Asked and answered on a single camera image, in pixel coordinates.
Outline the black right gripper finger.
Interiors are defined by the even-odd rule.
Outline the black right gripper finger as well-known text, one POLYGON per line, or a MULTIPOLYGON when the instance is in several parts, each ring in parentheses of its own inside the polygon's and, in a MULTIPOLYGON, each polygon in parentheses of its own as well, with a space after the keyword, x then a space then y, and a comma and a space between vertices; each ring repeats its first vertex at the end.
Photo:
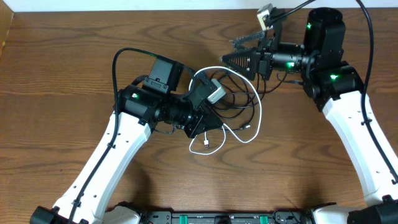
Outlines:
POLYGON ((264 31, 259 31, 250 35, 245 35, 242 37, 238 37, 237 39, 234 39, 231 41, 232 47, 235 50, 243 50, 246 47, 243 45, 246 42, 252 41, 252 40, 261 40, 265 37, 265 32, 264 31))
POLYGON ((246 78, 255 77, 255 49, 239 50, 220 57, 220 61, 246 78))

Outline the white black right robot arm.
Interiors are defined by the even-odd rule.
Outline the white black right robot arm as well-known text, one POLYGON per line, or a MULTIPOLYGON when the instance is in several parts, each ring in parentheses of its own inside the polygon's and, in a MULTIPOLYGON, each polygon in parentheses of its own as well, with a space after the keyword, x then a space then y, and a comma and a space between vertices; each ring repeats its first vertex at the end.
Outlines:
POLYGON ((261 31, 233 42, 221 61, 253 79, 274 70, 299 73, 306 95, 338 133, 354 165, 366 208, 326 203, 303 212, 299 223, 396 223, 397 156, 371 108, 367 87, 343 60, 342 13, 319 7, 308 14, 303 44, 280 41, 287 12, 271 4, 257 12, 261 31))

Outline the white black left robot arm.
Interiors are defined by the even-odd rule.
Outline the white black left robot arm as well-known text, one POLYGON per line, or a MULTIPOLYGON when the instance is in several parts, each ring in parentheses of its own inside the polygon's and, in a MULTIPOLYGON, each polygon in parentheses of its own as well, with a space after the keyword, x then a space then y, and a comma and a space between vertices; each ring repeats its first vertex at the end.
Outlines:
POLYGON ((107 204, 130 161, 147 142, 157 123, 172 124, 188 138, 222 127, 210 105, 225 91, 204 72, 193 74, 186 95, 174 91, 185 66, 156 56, 148 76, 116 94, 117 104, 95 151, 71 187, 52 208, 37 207, 31 223, 139 223, 133 209, 118 205, 110 212, 107 204))

